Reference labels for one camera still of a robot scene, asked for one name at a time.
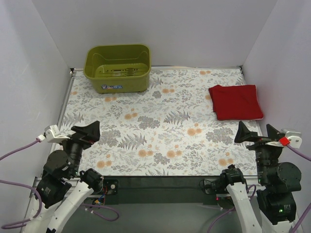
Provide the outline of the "red t shirt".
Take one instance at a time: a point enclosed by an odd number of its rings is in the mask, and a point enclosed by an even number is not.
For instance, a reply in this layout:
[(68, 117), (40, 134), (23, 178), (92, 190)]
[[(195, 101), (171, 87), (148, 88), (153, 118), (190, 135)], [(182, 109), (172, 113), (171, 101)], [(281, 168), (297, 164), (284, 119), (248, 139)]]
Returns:
[(255, 85), (216, 85), (208, 90), (213, 102), (213, 112), (220, 121), (257, 120), (264, 117)]

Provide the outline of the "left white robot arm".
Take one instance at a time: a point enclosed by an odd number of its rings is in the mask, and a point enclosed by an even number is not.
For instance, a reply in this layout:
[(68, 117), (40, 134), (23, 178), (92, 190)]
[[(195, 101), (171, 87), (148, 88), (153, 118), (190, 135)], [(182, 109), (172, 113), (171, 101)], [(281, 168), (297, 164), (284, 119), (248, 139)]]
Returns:
[(99, 194), (104, 177), (90, 168), (79, 171), (84, 150), (100, 139), (100, 123), (73, 126), (72, 135), (62, 135), (57, 125), (48, 126), (39, 140), (46, 139), (62, 149), (53, 151), (43, 166), (43, 175), (31, 198), (34, 217), (23, 227), (24, 233), (60, 233), (67, 221), (91, 194)]

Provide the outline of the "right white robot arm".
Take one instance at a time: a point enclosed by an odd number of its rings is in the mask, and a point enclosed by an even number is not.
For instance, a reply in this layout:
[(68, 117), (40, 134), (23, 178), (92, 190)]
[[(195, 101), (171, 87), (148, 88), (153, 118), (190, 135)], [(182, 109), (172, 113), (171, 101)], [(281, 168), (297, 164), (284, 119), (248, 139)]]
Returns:
[(290, 162), (278, 159), (284, 147), (298, 149), (302, 144), (300, 132), (283, 129), (278, 131), (267, 124), (267, 136), (250, 131), (240, 121), (235, 143), (250, 142), (248, 150), (255, 152), (258, 183), (257, 190), (262, 223), (259, 223), (247, 193), (247, 182), (240, 169), (230, 165), (219, 178), (212, 182), (210, 189), (216, 194), (228, 193), (237, 212), (244, 233), (289, 233), (293, 231), (296, 218), (296, 203), (293, 192), (301, 190), (301, 171)]

